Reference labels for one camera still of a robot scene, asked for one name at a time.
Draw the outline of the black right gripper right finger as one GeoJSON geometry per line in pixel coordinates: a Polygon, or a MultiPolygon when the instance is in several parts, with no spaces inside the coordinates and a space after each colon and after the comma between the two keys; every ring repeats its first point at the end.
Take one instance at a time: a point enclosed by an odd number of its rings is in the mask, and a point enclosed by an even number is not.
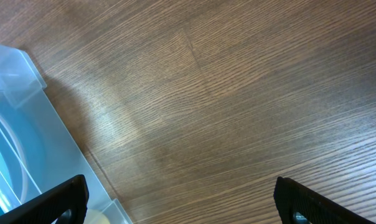
{"type": "Polygon", "coordinates": [[[372,222],[293,179],[278,177],[273,193],[283,223],[363,223],[372,222]]]}

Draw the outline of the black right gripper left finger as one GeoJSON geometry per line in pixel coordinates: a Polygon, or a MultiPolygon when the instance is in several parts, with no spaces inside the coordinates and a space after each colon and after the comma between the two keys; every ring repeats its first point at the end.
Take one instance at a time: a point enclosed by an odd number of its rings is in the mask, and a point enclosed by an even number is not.
{"type": "Polygon", "coordinates": [[[85,176],[78,174],[36,198],[0,216],[0,224],[83,224],[89,191],[85,176]]]}

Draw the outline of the yellow plastic cup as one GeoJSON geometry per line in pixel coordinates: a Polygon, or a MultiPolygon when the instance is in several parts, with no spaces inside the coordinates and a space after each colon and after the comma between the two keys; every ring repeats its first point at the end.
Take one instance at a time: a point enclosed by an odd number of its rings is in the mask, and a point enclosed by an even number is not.
{"type": "Polygon", "coordinates": [[[110,224],[110,221],[101,211],[88,209],[83,224],[110,224]]]}

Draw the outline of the dark blue bowl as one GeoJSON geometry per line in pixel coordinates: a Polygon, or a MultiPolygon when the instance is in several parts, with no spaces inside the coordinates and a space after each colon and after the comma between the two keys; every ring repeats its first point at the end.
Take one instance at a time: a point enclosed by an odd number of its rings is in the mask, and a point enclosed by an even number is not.
{"type": "Polygon", "coordinates": [[[26,114],[0,105],[0,216],[44,192],[43,140],[26,114]]]}

